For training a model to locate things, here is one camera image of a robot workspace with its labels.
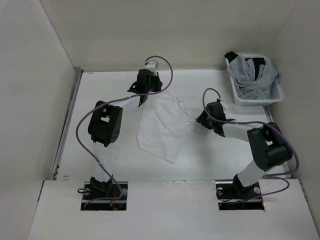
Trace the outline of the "white tank top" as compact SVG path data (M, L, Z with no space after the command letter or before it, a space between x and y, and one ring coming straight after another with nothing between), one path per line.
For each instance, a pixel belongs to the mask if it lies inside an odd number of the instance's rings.
M138 147L174 164L195 119L171 91L152 95L144 104L137 131Z

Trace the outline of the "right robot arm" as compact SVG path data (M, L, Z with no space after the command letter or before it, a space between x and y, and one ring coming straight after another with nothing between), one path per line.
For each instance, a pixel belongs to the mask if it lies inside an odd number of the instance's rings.
M223 138L234 138L249 143L253 160L232 183L218 184L219 199L240 199L258 186L259 180L274 167L280 166L293 157L289 144L281 137L282 133L274 122L254 127L251 123L242 124L227 119L222 102L208 103L196 122Z

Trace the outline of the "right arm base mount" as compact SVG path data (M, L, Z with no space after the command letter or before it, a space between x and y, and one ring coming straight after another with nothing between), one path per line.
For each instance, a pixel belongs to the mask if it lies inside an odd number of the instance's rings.
M258 182L241 190L236 190L232 181L218 181L215 186L221 211L265 210Z

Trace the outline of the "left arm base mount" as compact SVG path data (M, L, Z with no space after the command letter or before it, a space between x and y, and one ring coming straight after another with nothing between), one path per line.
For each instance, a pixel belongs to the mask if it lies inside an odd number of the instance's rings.
M110 179L108 182L91 179L77 190L81 194L81 211L125 211L127 209L128 182L118 186Z

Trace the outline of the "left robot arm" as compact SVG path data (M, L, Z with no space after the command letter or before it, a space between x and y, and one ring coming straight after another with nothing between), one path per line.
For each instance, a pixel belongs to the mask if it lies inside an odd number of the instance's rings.
M88 134L93 143L110 150L120 135L123 113L140 107L149 95L162 91L163 83L154 66L145 66L138 71L136 81L127 90L128 96L108 102L99 100L91 111L88 125ZM97 165L108 177L107 180L90 178L90 192L95 193L98 199L117 200L123 196L123 190L111 173L111 168L97 154L91 154Z

